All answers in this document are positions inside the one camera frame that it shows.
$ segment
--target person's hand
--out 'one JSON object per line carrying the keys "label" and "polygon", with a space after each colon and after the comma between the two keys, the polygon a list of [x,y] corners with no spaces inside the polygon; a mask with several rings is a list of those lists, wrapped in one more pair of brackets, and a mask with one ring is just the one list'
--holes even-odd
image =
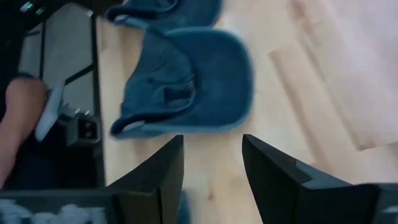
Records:
{"label": "person's hand", "polygon": [[1,121],[18,144],[34,130],[47,100],[47,87],[40,80],[17,78],[6,90],[6,114]]}

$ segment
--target black plastic part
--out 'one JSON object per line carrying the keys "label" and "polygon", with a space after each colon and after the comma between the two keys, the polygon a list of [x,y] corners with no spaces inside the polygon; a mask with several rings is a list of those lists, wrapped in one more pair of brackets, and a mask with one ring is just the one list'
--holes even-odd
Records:
{"label": "black plastic part", "polygon": [[[242,150],[246,174],[266,224],[366,224],[381,210],[376,210],[377,201],[384,194],[379,185],[335,187],[331,184],[330,188],[311,190],[303,184],[317,176],[298,169],[298,160],[293,157],[248,134],[243,136]],[[389,198],[393,194],[398,194],[397,189],[389,192]]]}
{"label": "black plastic part", "polygon": [[[184,153],[183,136],[176,136],[151,158],[124,177],[108,186],[109,189],[133,190],[145,193],[148,204],[139,204],[130,196],[125,203],[137,205],[130,210],[126,223],[157,223],[153,215],[159,214],[163,224],[175,224],[183,181]],[[149,210],[150,204],[158,202]]]}
{"label": "black plastic part", "polygon": [[103,208],[107,223],[175,224],[183,180],[183,137],[176,136],[132,172],[105,189],[1,191],[3,215],[11,212],[22,223],[23,214],[50,212],[57,215],[66,205]]}

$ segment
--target blue towel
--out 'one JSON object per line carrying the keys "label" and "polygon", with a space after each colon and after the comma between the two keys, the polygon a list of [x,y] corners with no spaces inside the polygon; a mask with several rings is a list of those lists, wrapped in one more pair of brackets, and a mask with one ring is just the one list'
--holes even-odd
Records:
{"label": "blue towel", "polygon": [[117,24],[159,30],[212,26],[222,0],[129,0],[108,9],[105,17]]}
{"label": "blue towel", "polygon": [[249,113],[252,85],[248,54],[231,34],[204,28],[148,30],[111,134],[149,138],[229,131]]}

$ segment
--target person's arm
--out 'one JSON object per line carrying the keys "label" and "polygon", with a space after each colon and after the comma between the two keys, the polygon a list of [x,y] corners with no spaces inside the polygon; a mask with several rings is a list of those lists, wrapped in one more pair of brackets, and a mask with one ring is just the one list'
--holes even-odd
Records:
{"label": "person's arm", "polygon": [[6,90],[6,114],[0,122],[0,189],[14,167],[19,146],[34,130],[46,101],[40,80],[18,78]]}

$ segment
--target wooden floor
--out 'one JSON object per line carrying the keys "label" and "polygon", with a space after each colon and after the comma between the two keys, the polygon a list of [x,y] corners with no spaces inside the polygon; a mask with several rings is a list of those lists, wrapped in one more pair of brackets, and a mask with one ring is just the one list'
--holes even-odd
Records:
{"label": "wooden floor", "polygon": [[[194,223],[261,222],[244,173],[244,133],[354,184],[398,182],[397,6],[395,0],[224,0],[215,28],[247,45],[254,106],[230,133],[185,135],[183,187]],[[108,184],[173,137],[109,136],[142,38],[140,30],[98,21]]]}

